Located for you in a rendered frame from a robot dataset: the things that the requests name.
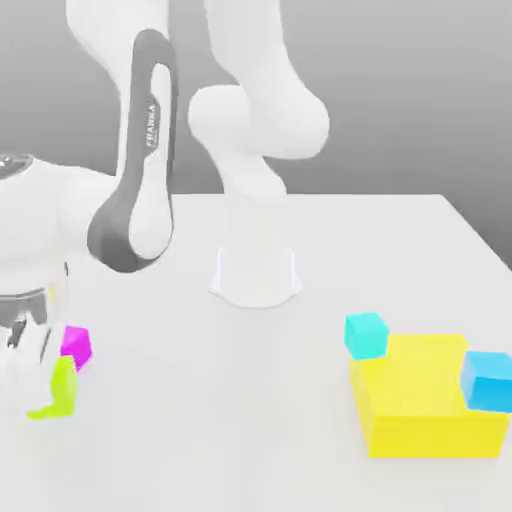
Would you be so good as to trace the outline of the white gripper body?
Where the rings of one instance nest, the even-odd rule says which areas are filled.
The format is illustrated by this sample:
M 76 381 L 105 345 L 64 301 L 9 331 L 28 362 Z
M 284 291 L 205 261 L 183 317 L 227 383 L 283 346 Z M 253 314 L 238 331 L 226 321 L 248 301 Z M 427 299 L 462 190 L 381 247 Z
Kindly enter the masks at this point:
M 27 413 L 53 401 L 50 376 L 38 359 L 7 358 L 0 362 L 0 411 Z

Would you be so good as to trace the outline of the small lime green cube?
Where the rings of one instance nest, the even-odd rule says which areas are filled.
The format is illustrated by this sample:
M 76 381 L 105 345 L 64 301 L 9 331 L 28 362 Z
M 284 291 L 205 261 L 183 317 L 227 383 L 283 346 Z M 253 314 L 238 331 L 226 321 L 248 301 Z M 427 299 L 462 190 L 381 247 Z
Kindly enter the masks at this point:
M 60 356 L 54 365 L 50 380 L 52 402 L 41 409 L 28 411 L 30 420 L 45 420 L 69 417 L 74 414 L 78 378 L 74 358 L 71 355 Z

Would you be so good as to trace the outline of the small magenta cube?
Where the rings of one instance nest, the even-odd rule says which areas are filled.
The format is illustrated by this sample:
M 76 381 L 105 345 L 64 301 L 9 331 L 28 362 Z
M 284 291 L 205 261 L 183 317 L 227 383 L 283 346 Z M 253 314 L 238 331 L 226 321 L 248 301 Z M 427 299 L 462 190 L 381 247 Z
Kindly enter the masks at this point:
M 76 371 L 79 372 L 93 355 L 89 331 L 86 328 L 67 325 L 64 329 L 60 355 L 71 356 Z

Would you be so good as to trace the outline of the small cyan cube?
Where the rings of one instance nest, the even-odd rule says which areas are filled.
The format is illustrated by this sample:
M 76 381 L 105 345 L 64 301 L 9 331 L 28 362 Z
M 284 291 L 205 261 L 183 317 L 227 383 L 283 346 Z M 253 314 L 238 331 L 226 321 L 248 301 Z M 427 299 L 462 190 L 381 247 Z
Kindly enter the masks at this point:
M 387 353 L 389 328 L 376 312 L 350 314 L 345 317 L 344 344 L 354 360 L 384 357 Z

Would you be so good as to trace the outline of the small blue cube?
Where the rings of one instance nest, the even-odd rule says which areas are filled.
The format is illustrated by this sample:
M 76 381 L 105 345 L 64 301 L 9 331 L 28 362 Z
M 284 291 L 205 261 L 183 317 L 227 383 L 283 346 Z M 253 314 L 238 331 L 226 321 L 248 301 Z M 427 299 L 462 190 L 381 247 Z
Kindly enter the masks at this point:
M 512 356 L 504 352 L 467 351 L 460 386 L 469 409 L 512 413 Z

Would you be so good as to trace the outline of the large yellow box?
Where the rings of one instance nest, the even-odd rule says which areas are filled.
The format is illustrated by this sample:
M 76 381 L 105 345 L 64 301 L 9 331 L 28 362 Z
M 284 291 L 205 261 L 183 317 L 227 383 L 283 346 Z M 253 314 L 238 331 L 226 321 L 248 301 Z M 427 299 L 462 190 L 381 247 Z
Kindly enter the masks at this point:
M 461 334 L 392 334 L 387 354 L 349 363 L 368 456 L 495 458 L 510 415 L 472 410 L 461 389 Z

